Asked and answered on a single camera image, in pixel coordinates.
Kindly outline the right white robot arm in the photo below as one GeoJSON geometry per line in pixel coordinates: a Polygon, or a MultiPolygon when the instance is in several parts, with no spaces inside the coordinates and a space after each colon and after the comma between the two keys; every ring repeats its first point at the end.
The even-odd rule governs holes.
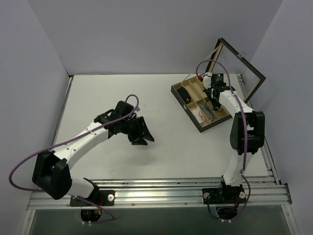
{"type": "Polygon", "coordinates": [[[234,154],[222,176],[218,198],[223,202],[243,194],[243,179],[248,163],[265,143],[265,114],[250,108],[234,87],[224,81],[224,73],[207,72],[202,76],[204,92],[213,110],[225,108],[233,118],[230,145],[234,154]]]}

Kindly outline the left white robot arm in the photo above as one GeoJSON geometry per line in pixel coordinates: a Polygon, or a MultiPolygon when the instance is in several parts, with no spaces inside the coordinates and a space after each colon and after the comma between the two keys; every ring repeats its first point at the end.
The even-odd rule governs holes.
{"type": "Polygon", "coordinates": [[[144,117],[132,114],[133,110],[131,104],[119,101],[114,109],[98,115],[81,132],[81,138],[39,153],[32,182],[55,200],[65,195],[78,196],[87,205],[94,205],[100,197],[99,187],[87,178],[73,179],[70,170],[90,150],[119,133],[127,135],[132,145],[154,142],[144,117]]]}

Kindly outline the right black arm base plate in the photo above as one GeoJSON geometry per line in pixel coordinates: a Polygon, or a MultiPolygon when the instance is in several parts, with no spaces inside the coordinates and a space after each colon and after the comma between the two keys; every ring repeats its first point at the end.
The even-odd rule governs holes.
{"type": "Polygon", "coordinates": [[[240,187],[203,188],[201,192],[205,204],[243,204],[246,202],[245,191],[240,187]]]}

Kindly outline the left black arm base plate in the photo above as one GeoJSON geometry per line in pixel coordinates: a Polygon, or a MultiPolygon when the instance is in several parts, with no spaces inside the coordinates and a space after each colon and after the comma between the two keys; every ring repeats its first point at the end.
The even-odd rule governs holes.
{"type": "MultiPolygon", "coordinates": [[[[113,206],[115,201],[115,191],[111,189],[99,190],[97,196],[85,198],[86,201],[92,202],[98,206],[113,206]]],[[[81,201],[75,197],[71,197],[69,205],[71,207],[86,207],[91,206],[90,203],[81,201]]]]}

